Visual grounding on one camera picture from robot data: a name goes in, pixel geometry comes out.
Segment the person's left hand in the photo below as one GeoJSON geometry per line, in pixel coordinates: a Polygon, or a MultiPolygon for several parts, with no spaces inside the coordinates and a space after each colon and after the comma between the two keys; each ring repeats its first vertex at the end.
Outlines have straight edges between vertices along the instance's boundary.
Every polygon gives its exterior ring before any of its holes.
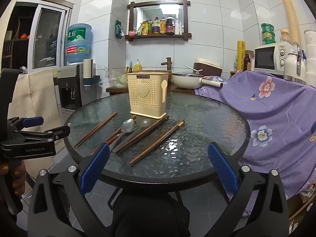
{"type": "Polygon", "coordinates": [[[24,194],[26,181],[25,162],[21,161],[21,164],[18,165],[13,172],[10,171],[8,163],[1,163],[1,176],[5,176],[7,174],[12,176],[12,187],[14,188],[14,193],[17,196],[24,194]]]}

